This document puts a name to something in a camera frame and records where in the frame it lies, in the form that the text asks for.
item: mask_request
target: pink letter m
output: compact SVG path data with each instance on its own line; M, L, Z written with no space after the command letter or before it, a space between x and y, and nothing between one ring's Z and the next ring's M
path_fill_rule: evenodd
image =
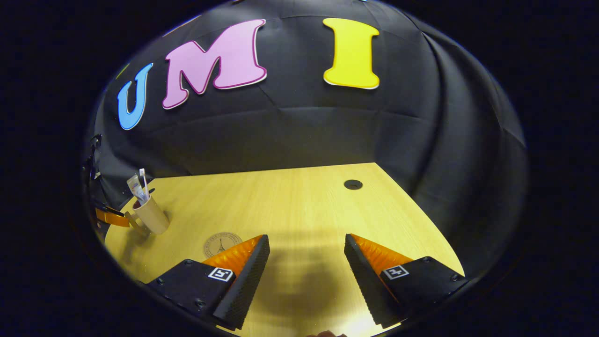
M183 89L183 76L196 94L206 91L210 74L220 60L220 71L214 79L218 89L250 85L266 78L266 69L258 65L256 32L266 20L251 20L227 28L207 52L195 41L190 41L170 52L167 96L162 107L172 109L185 102L189 91Z

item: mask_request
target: beige cup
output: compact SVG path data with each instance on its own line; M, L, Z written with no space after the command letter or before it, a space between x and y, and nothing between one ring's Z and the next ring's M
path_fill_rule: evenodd
M154 234L162 234L168 229L168 219L156 200L150 195L150 200L140 206L139 200L133 204L133 211L141 222Z

